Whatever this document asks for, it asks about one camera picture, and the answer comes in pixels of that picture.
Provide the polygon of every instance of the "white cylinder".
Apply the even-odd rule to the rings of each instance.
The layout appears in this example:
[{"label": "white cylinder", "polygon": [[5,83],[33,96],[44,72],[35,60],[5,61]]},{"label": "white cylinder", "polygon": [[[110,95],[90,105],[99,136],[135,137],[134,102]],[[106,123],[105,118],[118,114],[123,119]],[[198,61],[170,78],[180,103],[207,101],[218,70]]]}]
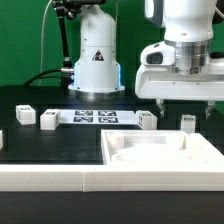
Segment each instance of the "white cylinder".
[{"label": "white cylinder", "polygon": [[217,0],[164,0],[165,40],[199,42],[213,38]]}]

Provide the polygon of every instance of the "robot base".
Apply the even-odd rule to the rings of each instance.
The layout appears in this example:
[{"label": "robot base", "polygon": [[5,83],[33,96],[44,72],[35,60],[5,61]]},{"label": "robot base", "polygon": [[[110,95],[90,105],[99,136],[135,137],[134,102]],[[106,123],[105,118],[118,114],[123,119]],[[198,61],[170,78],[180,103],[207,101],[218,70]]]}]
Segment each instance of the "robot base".
[{"label": "robot base", "polygon": [[68,89],[68,94],[70,96],[75,96],[78,98],[86,99],[86,100],[109,100],[114,98],[119,98],[125,95],[125,88],[121,87],[114,92],[84,92],[77,89]]}]

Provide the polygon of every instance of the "small white block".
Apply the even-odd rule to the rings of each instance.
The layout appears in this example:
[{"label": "small white block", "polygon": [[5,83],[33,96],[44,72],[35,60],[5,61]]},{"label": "small white block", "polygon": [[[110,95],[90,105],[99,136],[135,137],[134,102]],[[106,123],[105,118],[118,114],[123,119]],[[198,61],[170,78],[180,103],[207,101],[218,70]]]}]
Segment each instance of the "small white block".
[{"label": "small white block", "polygon": [[0,150],[3,147],[3,136],[2,136],[2,131],[0,131]]},{"label": "small white block", "polygon": [[150,111],[136,111],[137,124],[142,130],[156,130],[157,117]]},{"label": "small white block", "polygon": [[122,132],[108,133],[107,139],[112,149],[119,150],[124,148],[124,133]]},{"label": "small white block", "polygon": [[60,111],[48,109],[40,116],[41,130],[55,130],[59,124]]},{"label": "small white block", "polygon": [[22,125],[36,124],[36,111],[29,105],[18,105],[16,118]]},{"label": "small white block", "polygon": [[195,133],[196,116],[185,114],[182,115],[180,130],[185,131],[188,134]]}]

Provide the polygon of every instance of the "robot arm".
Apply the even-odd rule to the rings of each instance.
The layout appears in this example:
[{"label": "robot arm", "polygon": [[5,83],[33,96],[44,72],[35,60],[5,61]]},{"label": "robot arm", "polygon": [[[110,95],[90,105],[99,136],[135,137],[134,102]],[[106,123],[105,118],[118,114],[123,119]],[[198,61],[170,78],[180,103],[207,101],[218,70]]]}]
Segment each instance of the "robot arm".
[{"label": "robot arm", "polygon": [[145,15],[165,27],[164,41],[143,50],[135,92],[156,100],[224,101],[224,62],[211,60],[217,0],[145,0]]},{"label": "robot arm", "polygon": [[[116,61],[116,23],[103,12],[99,4],[106,0],[54,1],[59,18],[64,52],[64,73],[74,74],[69,93],[87,99],[105,99],[122,95],[125,88],[120,84],[120,65]],[[72,68],[68,54],[64,17],[81,18],[80,58]]]}]

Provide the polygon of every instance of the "black tabletop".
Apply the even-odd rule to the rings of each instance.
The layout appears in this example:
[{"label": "black tabletop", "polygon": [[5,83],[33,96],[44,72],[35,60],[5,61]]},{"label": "black tabletop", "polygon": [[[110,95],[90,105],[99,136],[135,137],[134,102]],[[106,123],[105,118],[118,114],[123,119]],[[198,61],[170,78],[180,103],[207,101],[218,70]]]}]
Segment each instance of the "black tabletop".
[{"label": "black tabletop", "polygon": [[[35,125],[22,126],[16,105],[37,112]],[[135,125],[59,125],[41,131],[39,116],[50,108],[90,110],[150,110],[158,130],[179,130],[182,114],[197,116],[196,131],[224,153],[224,116],[214,110],[203,118],[205,102],[165,101],[165,118],[153,100],[133,91],[124,97],[88,102],[68,96],[58,87],[0,87],[0,129],[4,133],[1,164],[102,164],[101,129],[139,129]],[[0,192],[0,223],[4,224],[222,224],[223,192]]]}]

